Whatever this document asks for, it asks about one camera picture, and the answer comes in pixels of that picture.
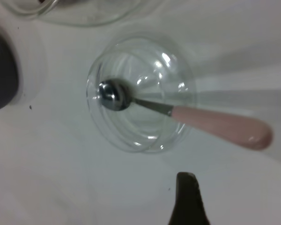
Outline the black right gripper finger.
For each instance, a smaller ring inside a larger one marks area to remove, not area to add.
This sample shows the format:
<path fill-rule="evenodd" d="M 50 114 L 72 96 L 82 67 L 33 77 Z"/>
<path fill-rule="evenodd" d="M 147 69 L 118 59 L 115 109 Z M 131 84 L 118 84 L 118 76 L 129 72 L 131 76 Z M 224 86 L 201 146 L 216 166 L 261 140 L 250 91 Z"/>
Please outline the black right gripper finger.
<path fill-rule="evenodd" d="M 210 225 L 197 178 L 190 172 L 179 172 L 176 198 L 170 225 Z"/>

